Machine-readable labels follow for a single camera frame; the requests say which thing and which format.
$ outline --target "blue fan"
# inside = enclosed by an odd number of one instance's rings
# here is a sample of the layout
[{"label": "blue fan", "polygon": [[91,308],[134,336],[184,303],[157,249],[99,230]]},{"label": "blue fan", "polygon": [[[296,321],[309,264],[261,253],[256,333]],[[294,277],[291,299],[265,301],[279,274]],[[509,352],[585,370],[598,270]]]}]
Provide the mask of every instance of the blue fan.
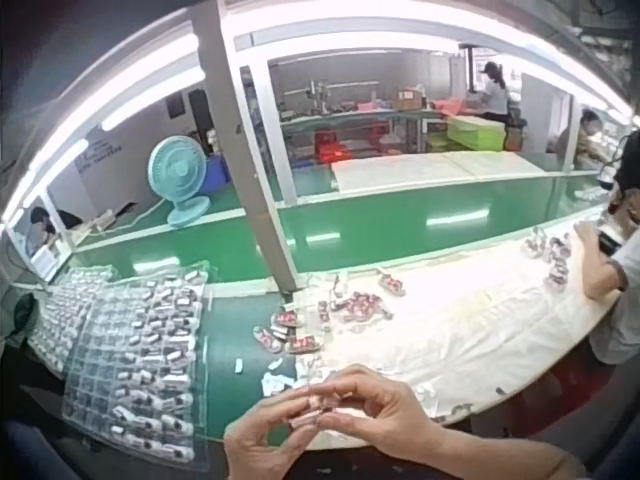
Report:
[{"label": "blue fan", "polygon": [[209,209],[208,197],[194,197],[204,183],[207,157],[198,142],[182,135],[160,142],[149,157],[149,184],[173,202],[167,222],[175,228],[195,222]]}]

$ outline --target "ceiling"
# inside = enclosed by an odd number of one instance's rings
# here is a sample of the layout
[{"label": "ceiling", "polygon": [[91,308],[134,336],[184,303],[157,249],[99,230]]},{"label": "ceiling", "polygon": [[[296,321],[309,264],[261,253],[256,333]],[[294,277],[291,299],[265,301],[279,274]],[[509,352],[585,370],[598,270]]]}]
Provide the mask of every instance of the ceiling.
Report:
[{"label": "ceiling", "polygon": [[[234,7],[253,3],[226,1]],[[27,156],[29,149],[25,147],[41,144],[49,134],[55,116],[43,113],[54,110],[52,106],[74,79],[133,33],[195,3],[198,0],[4,0],[0,15],[0,189],[16,161]],[[522,24],[569,51],[633,101],[636,99],[630,93],[640,94],[640,59],[636,58],[640,40],[634,42],[633,38],[640,35],[640,30],[634,33],[633,29],[634,22],[638,24],[639,7],[634,0],[457,3],[493,11]]]}]

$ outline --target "clear blister tray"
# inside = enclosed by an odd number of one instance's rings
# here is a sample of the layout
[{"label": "clear blister tray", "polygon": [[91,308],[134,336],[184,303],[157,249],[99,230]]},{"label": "clear blister tray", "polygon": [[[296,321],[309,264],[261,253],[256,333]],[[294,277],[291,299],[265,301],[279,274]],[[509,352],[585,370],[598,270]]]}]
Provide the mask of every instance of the clear blister tray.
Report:
[{"label": "clear blister tray", "polygon": [[156,463],[207,468],[197,335],[207,277],[198,264],[102,290],[73,353],[65,420]]},{"label": "clear blister tray", "polygon": [[64,275],[42,305],[29,345],[47,368],[62,377],[69,354],[94,300],[115,279],[113,267],[75,267]]}]

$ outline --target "white shirt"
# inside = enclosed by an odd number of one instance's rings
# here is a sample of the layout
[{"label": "white shirt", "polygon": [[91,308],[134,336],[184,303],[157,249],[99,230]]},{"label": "white shirt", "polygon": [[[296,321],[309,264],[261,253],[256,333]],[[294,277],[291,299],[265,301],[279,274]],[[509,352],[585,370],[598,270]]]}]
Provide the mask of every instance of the white shirt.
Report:
[{"label": "white shirt", "polygon": [[589,335],[598,360],[609,365],[625,363],[640,351],[640,230],[618,250],[609,264],[626,287],[613,314]]},{"label": "white shirt", "polygon": [[509,100],[509,92],[507,89],[502,89],[500,85],[493,80],[489,80],[484,93],[489,97],[485,101],[484,111],[485,113],[497,113],[498,115],[506,115],[509,113],[507,108],[507,101]]}]

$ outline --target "black hair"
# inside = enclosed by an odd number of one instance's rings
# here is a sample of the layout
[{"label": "black hair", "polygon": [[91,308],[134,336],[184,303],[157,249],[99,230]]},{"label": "black hair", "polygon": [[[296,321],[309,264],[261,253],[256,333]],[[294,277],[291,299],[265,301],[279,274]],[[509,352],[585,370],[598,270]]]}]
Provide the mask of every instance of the black hair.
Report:
[{"label": "black hair", "polygon": [[47,212],[42,207],[34,207],[31,210],[31,224],[35,225],[36,223],[44,222],[46,219],[50,217],[49,212]]},{"label": "black hair", "polygon": [[593,110],[589,108],[585,108],[584,110],[582,110],[582,118],[580,119],[580,123],[590,123],[590,122],[602,123],[602,119]]},{"label": "black hair", "polygon": [[627,138],[615,180],[623,194],[631,188],[640,189],[640,130]]},{"label": "black hair", "polygon": [[485,72],[489,75],[489,78],[500,85],[500,88],[506,90],[507,84],[504,81],[504,77],[502,76],[502,66],[498,66],[494,62],[488,62],[485,66]]}]

